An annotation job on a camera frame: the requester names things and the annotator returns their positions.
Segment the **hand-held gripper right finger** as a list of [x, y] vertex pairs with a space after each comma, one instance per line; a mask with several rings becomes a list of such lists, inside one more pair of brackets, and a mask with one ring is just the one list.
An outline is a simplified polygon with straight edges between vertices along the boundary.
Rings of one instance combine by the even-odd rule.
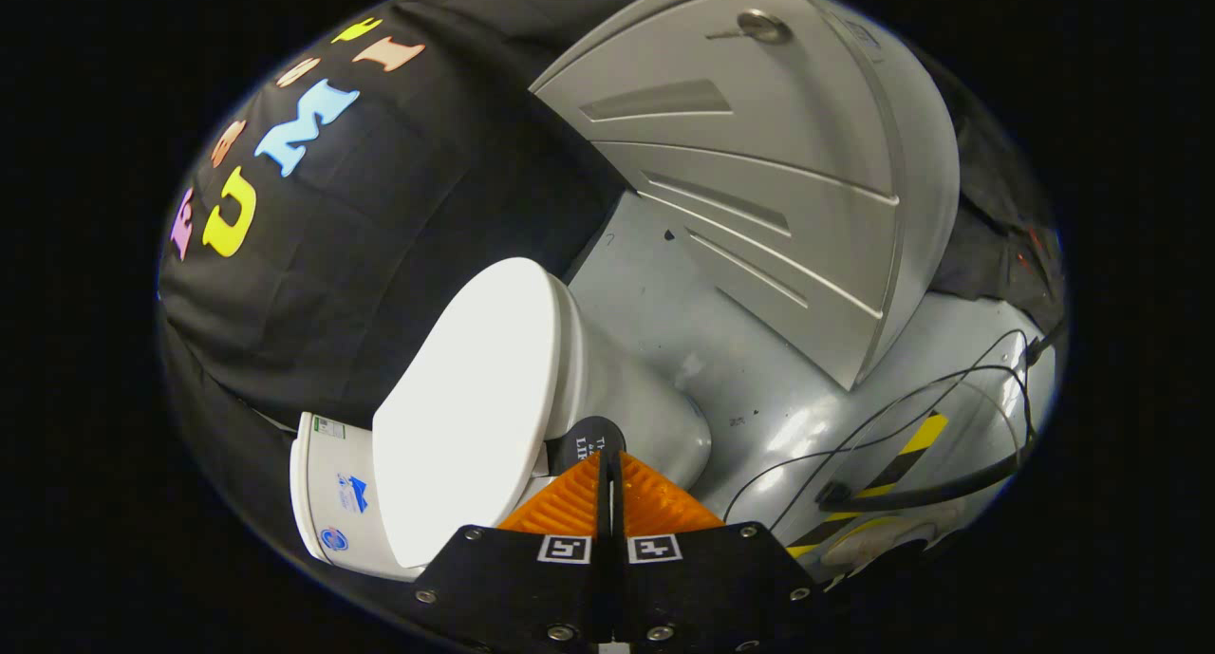
[[634, 455], [611, 457], [612, 636], [633, 653], [798, 653], [809, 573], [758, 521], [729, 524]]

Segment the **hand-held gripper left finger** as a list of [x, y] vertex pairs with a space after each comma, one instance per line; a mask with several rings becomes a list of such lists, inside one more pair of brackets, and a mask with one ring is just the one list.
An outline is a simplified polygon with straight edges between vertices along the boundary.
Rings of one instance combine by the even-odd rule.
[[610, 480], [600, 453], [498, 525], [456, 529], [411, 585], [409, 619], [481, 653], [595, 653], [610, 637]]

